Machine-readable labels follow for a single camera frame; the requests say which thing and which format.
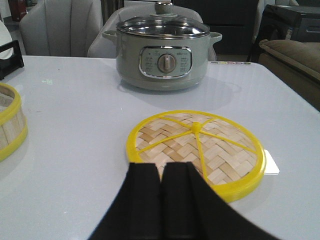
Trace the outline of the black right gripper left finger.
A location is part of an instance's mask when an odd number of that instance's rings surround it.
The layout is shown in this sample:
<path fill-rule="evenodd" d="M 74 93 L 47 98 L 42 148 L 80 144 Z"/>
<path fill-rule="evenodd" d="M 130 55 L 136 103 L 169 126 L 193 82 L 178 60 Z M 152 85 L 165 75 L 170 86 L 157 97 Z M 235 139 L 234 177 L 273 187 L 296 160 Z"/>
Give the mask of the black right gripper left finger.
<path fill-rule="evenodd" d="M 130 163 L 124 182 L 90 240 L 159 240 L 161 194 L 153 163 Z"/>

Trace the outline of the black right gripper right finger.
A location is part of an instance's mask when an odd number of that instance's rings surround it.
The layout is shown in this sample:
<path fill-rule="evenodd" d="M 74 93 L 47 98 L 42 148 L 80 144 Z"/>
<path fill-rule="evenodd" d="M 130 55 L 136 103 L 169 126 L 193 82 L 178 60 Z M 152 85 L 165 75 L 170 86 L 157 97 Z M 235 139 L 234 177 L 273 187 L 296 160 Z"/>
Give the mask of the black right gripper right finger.
<path fill-rule="evenodd" d="M 250 233 L 218 227 L 208 233 L 197 211 L 186 163 L 168 163 L 162 175 L 164 240 L 249 240 Z"/>

